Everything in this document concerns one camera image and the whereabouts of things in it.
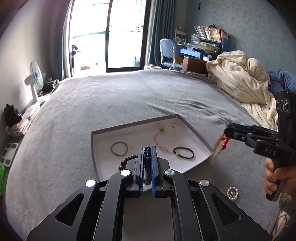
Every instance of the teal curtain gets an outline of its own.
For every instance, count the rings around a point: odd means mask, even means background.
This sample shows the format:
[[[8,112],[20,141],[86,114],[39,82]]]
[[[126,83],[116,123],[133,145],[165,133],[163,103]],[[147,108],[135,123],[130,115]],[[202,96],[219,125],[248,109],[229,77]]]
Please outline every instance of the teal curtain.
[[[161,39],[172,39],[175,33],[175,12],[177,0],[156,0],[156,12],[152,27],[151,48],[148,62],[161,66],[159,42]]]
[[[66,16],[71,10],[74,0],[63,0],[59,9],[57,25],[54,35],[54,66],[52,69],[53,78],[60,81],[65,79],[64,70],[64,28],[66,27]]]

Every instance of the gray bedsheet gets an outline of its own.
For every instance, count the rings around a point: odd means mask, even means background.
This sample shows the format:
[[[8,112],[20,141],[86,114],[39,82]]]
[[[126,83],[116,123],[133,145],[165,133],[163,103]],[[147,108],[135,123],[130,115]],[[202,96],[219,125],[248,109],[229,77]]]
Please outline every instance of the gray bedsheet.
[[[229,122],[256,124],[240,105],[203,75],[168,70],[106,74],[62,81],[41,108],[11,166],[6,187],[7,218],[27,235],[86,180],[96,178],[91,131],[179,114],[214,145]],[[208,178],[224,193],[236,186],[237,205],[267,231],[278,203],[265,198],[265,158],[231,140],[214,166],[186,174]],[[173,240],[170,202],[127,200],[123,240]]]

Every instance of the wall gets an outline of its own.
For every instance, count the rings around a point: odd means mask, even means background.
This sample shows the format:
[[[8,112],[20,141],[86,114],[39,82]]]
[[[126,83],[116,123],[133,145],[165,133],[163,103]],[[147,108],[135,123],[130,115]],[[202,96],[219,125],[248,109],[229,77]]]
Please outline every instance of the wall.
[[[185,28],[187,10],[187,0],[177,0],[177,10],[175,14],[175,27],[181,27],[182,31]]]
[[[231,34],[230,50],[242,50],[267,70],[284,69],[296,76],[296,40],[267,0],[188,0],[185,31],[217,24]]]
[[[0,145],[6,137],[3,108],[8,103],[19,111],[32,99],[24,80],[30,62],[37,61],[42,72],[51,75],[49,29],[51,0],[29,0],[17,13],[0,39]]]
[[[0,1],[0,38],[5,29],[28,0],[2,0]]]

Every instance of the stack of papers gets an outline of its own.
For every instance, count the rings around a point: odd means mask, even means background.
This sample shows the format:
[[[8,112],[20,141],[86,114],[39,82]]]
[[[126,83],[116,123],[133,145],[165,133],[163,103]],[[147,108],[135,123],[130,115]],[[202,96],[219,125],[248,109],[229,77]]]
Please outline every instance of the stack of papers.
[[[22,117],[26,118],[26,119],[29,119],[30,121],[33,121],[35,116],[39,112],[39,110],[40,110],[40,104],[39,103],[31,105],[26,109],[26,111],[25,111],[25,113],[23,114]]]
[[[191,40],[193,40],[193,41],[199,41],[200,40],[200,37],[199,37],[198,34],[192,34],[191,35]]]
[[[219,48],[217,46],[215,46],[214,44],[194,41],[194,46],[198,49],[205,51],[205,52],[216,53],[219,51]]]
[[[7,134],[12,137],[24,136],[27,133],[30,125],[30,120],[22,119],[19,123],[7,129]]]
[[[11,137],[24,136],[27,133],[32,121],[34,120],[39,110],[39,103],[29,106],[23,114],[22,120],[19,123],[15,124],[11,128],[6,128],[7,134]]]

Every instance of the black hair tie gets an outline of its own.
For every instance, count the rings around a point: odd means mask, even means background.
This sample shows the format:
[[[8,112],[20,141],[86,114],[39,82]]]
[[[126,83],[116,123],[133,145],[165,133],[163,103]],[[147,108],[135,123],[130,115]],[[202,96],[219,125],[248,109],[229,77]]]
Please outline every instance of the black hair tie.
[[[123,155],[120,155],[120,154],[114,152],[113,149],[112,149],[113,146],[115,146],[116,144],[119,144],[119,143],[124,144],[125,147],[126,147],[126,151],[125,151],[125,153],[124,153]],[[115,143],[110,147],[110,151],[111,151],[112,154],[115,155],[115,156],[124,156],[124,155],[128,152],[128,145],[127,145],[125,142],[123,142],[123,141],[118,141],[118,142],[115,142]]]
[[[186,156],[182,156],[180,155],[179,151],[176,151],[177,149],[184,149],[184,150],[188,150],[192,153],[192,157],[186,157]],[[176,147],[174,150],[173,150],[174,154],[179,156],[179,157],[182,157],[182,158],[185,158],[185,159],[192,159],[194,158],[194,153],[191,149],[187,148],[187,147]]]

